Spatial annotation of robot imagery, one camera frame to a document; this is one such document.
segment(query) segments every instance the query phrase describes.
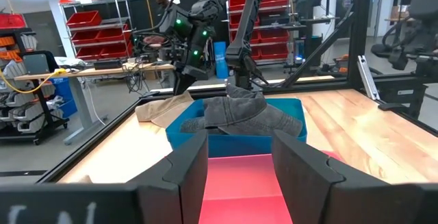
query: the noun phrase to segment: tan cloth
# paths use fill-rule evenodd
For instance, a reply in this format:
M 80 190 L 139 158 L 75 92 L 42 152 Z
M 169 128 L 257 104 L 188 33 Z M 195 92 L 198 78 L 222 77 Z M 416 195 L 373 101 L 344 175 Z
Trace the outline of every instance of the tan cloth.
M 152 121 L 167 128 L 192 103 L 193 98 L 188 91 L 166 100 L 150 101 L 136 107 L 137 119 L 139 122 Z
M 77 181 L 77 183 L 82 183 L 82 184 L 92 184 L 93 182 L 91 181 L 91 178 L 89 175 L 84 175 L 81 179 L 79 179 Z

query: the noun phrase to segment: blue cylinder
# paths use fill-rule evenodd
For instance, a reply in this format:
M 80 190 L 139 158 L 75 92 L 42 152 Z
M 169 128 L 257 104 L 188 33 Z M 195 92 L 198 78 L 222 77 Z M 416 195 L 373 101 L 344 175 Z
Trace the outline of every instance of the blue cylinder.
M 220 79 L 226 79 L 228 77 L 228 66 L 225 61 L 225 42 L 215 42 L 214 47 L 214 59 L 216 61 L 216 76 Z

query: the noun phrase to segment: blue container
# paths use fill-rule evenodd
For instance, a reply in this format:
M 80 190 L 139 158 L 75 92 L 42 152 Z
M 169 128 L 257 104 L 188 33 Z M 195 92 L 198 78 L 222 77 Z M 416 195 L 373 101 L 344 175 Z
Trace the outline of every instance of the blue container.
M 274 107 L 299 119 L 303 126 L 298 137 L 306 142 L 307 128 L 304 111 L 299 99 L 266 99 Z M 166 129 L 167 139 L 173 149 L 190 139 L 194 134 L 181 133 L 179 128 L 186 119 L 204 116 L 203 100 L 195 101 Z M 259 155 L 271 153 L 272 138 L 269 136 L 238 136 L 238 135 L 209 135 L 209 157 L 228 157 L 239 155 Z
M 213 44 L 213 48 L 214 48 L 214 60 L 216 62 L 225 61 L 225 50 L 227 48 L 225 42 L 215 42 Z
M 59 107 L 62 110 L 62 118 L 68 118 L 77 112 L 75 100 L 71 99 L 66 101 Z
M 55 95 L 59 95 L 64 100 L 72 100 L 73 95 L 71 93 L 70 85 L 68 84 L 68 78 L 55 78 L 50 79 L 50 81 L 55 86 Z
M 228 77 L 228 65 L 223 61 L 216 62 L 216 77 L 226 79 Z

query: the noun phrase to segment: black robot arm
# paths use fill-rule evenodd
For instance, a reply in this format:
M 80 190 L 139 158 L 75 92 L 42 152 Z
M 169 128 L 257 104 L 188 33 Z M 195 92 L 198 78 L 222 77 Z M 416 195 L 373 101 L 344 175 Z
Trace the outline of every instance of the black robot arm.
M 170 5 L 160 22 L 160 33 L 173 36 L 187 43 L 187 49 L 181 61 L 174 61 L 174 95 L 180 95 L 196 80 L 207 79 L 207 73 L 201 69 L 201 55 L 207 39 L 214 33 L 212 23 L 218 19 L 228 0 L 200 0 L 187 12 Z M 250 88 L 250 74 L 265 81 L 251 58 L 249 44 L 261 0 L 246 0 L 235 40 L 229 45 L 225 59 L 235 71 L 236 85 Z

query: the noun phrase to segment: wooden tabletop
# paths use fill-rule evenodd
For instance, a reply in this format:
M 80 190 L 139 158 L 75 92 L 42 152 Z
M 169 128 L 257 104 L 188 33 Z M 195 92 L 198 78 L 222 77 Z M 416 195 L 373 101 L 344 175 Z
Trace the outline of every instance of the wooden tabletop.
M 389 22 L 398 22 L 398 21 L 402 21 L 404 18 L 398 19 L 398 18 L 385 18 L 385 21 L 389 21 Z M 415 21 L 414 18 L 410 18 L 407 20 L 408 22 L 412 22 Z
M 391 184 L 438 182 L 438 140 L 356 90 L 331 90 L 267 98 L 299 98 L 307 143 L 332 151 L 345 163 Z M 132 114 L 61 180 L 123 183 L 172 151 L 165 129 Z
M 127 68 L 134 67 L 134 63 L 124 63 L 124 66 Z M 173 69 L 173 66 L 170 64 L 165 64 L 162 66 L 151 66 L 152 63 L 149 64 L 141 64 L 139 67 L 142 69 L 142 71 L 162 71 L 162 70 L 170 70 Z M 83 71 L 80 71 L 78 73 L 65 73 L 65 74 L 58 74 L 54 75 L 53 78 L 56 77 L 91 77 L 91 76 L 100 76 L 100 75 L 111 75 L 111 74 L 121 74 L 125 73 L 125 68 L 119 68 L 119 69 L 104 69 L 104 70 L 96 70 L 96 69 L 86 69 Z M 33 80 L 33 79 L 45 79 L 46 77 L 50 76 L 50 73 L 45 74 L 37 74 L 37 75 L 23 75 L 19 77 L 15 77 L 14 80 Z

